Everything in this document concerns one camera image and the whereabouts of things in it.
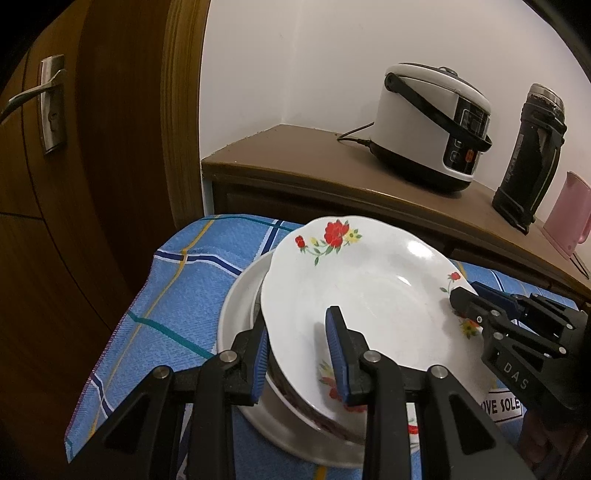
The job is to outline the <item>person's right hand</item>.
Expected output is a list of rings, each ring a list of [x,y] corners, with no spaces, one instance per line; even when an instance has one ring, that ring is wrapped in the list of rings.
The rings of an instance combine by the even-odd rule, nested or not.
[[[548,430],[533,411],[525,413],[517,451],[537,479],[560,479],[589,439],[576,425]]]

